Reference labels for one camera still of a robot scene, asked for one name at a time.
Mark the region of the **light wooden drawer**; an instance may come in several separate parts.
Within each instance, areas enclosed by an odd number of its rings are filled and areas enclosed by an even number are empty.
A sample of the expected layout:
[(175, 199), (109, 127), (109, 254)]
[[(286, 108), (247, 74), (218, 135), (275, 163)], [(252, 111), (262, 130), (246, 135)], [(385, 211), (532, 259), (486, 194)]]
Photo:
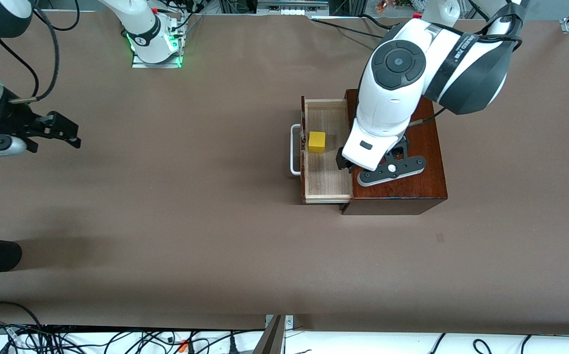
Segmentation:
[[(336, 157), (349, 135), (346, 99), (306, 99), (302, 97), (302, 132), (296, 146), (295, 164), (302, 168), (302, 200), (306, 204), (345, 204), (352, 199), (352, 177), (339, 170)], [(310, 131), (326, 134), (326, 151), (312, 154), (307, 149)]]

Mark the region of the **yellow block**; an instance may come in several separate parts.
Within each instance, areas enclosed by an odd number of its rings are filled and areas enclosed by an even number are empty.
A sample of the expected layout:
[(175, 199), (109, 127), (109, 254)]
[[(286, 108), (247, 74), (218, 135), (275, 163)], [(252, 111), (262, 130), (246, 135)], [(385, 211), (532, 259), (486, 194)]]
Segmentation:
[(307, 149), (312, 154), (323, 154), (326, 151), (325, 132), (310, 131), (307, 138)]

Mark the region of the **white metal drawer handle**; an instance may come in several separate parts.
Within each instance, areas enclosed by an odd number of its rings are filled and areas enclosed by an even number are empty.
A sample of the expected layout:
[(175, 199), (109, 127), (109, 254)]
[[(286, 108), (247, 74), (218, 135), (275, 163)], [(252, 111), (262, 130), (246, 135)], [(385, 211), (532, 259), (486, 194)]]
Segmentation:
[(289, 170), (295, 177), (300, 177), (302, 175), (302, 168), (300, 166), (296, 167), (295, 164), (296, 146), (300, 143), (301, 132), (302, 125), (300, 123), (293, 124), (289, 129)]

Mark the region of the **dark brown wooden cabinet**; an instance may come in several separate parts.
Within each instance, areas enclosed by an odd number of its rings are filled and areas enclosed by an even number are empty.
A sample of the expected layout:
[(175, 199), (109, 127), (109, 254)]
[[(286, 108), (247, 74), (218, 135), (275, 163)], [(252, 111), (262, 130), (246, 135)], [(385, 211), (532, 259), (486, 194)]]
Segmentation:
[(357, 182), (363, 168), (352, 170), (350, 202), (343, 215), (420, 215), (448, 199), (439, 135), (434, 119), (408, 128), (408, 157), (421, 155), (426, 167), (416, 175), (363, 187)]

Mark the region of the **grey power strip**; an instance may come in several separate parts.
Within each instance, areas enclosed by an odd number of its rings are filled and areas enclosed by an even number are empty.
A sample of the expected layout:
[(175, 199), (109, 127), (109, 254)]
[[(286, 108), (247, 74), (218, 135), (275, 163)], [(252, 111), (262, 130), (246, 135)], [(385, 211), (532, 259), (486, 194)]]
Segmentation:
[(329, 0), (257, 0), (256, 14), (329, 16)]

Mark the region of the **dark diagonal bar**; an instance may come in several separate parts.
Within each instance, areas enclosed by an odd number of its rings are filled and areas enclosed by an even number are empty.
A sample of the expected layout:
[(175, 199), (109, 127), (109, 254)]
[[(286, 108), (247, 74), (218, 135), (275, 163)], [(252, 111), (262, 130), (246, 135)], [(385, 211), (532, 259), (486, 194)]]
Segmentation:
[(287, 330), (286, 315), (266, 316), (266, 329), (252, 354), (283, 354), (283, 343)]

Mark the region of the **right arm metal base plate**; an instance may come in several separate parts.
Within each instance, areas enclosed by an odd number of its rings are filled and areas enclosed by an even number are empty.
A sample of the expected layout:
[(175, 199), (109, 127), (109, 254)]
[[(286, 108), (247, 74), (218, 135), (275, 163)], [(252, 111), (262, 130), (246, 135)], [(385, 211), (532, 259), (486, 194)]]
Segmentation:
[(186, 25), (164, 13), (156, 14), (159, 31), (150, 38), (127, 34), (133, 52), (134, 68), (181, 68), (186, 40)]

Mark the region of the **silver metal bracket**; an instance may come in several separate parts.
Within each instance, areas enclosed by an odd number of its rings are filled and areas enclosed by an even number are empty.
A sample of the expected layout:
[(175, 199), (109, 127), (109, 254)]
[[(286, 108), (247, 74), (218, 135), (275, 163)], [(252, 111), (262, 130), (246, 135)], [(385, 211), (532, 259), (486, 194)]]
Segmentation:
[(266, 327), (264, 334), (267, 338), (275, 338), (275, 340), (282, 340), (287, 331), (294, 329), (294, 316), (293, 315), (266, 315)]

